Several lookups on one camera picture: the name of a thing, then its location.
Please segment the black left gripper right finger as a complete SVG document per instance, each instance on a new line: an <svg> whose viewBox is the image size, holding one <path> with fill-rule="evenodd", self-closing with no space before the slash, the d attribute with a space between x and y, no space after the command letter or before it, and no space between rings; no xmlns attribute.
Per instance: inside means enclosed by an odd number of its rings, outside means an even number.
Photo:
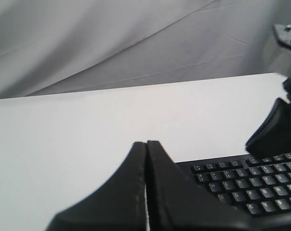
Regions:
<svg viewBox="0 0 291 231"><path fill-rule="evenodd" d="M146 194L152 231L259 231L245 212L200 188L158 141L147 142Z"/></svg>

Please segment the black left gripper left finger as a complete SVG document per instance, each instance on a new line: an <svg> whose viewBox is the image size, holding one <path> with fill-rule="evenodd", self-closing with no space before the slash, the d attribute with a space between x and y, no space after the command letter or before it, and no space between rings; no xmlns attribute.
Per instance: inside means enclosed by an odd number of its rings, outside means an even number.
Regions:
<svg viewBox="0 0 291 231"><path fill-rule="evenodd" d="M145 231L147 148L133 143L117 171L94 193L59 212L49 231Z"/></svg>

